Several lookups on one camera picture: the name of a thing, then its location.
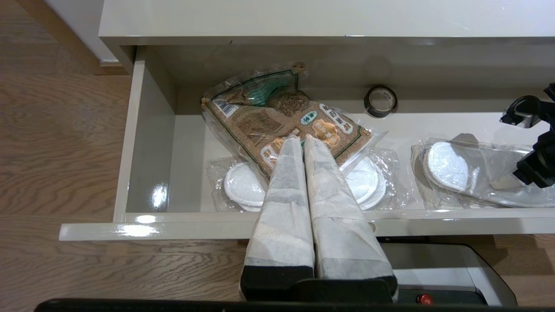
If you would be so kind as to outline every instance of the wall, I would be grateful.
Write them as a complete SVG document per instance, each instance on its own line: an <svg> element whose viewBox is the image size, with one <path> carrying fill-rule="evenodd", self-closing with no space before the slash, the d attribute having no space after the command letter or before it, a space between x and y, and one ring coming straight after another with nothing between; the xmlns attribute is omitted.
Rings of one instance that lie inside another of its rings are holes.
<svg viewBox="0 0 555 312"><path fill-rule="evenodd" d="M104 0L46 0L101 61L116 61L98 38Z"/></svg>

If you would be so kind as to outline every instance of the wooden floor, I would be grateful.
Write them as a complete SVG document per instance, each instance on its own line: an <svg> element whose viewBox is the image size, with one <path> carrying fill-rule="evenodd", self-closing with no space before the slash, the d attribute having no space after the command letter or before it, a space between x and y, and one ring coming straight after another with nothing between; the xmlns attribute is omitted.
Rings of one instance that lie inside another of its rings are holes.
<svg viewBox="0 0 555 312"><path fill-rule="evenodd" d="M0 311L60 297L238 299L244 241L58 241L62 223L112 219L130 83L88 74L0 0ZM555 306L555 236L434 241L473 245L521 305Z"/></svg>

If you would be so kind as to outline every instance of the red button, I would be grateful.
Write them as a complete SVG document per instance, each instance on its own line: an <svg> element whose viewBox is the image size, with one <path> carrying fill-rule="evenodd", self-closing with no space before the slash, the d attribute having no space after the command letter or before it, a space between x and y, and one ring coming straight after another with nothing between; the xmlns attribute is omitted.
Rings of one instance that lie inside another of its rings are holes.
<svg viewBox="0 0 555 312"><path fill-rule="evenodd" d="M428 294L421 294L416 298L416 302L420 304L433 304L432 296Z"/></svg>

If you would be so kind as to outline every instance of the barcode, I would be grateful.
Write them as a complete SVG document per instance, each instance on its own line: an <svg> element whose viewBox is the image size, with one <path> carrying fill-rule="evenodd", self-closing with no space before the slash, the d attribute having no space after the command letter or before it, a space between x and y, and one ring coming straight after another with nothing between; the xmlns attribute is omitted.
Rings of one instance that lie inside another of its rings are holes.
<svg viewBox="0 0 555 312"><path fill-rule="evenodd" d="M214 102L214 104L218 106L218 108L226 118L229 118L229 116L233 115L233 113L235 113L235 111L239 108L237 105L229 104L228 101L222 99L216 99L212 102Z"/></svg>

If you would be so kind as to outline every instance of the open drawer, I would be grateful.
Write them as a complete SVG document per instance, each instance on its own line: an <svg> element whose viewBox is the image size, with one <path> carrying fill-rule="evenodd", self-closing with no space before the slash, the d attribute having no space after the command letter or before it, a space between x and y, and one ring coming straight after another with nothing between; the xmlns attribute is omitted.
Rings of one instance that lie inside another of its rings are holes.
<svg viewBox="0 0 555 312"><path fill-rule="evenodd" d="M513 56L525 52L547 58L555 52L553 46L540 48L510 49ZM199 99L203 91L236 73L285 61L307 64L310 77L303 90L311 98L389 131L378 147L397 151L401 181L413 189L416 200L405 210L364 212L376 235L555 233L555 209L426 210L415 187L410 146L419 140L471 133L480 142L533 144L547 131L546 124L521 129L498 120L514 99L525 94L543 97L541 87L552 78L553 67L511 67L507 64L512 61L498 60L498 50L473 47L484 64L469 69L460 61L470 51L466 46L138 47L114 222L63 224L59 238L249 238L257 213L216 212L214 207L206 167L211 160L231 155L206 127ZM388 83L396 91L395 114L376 119L365 112L362 99L375 82Z"/></svg>

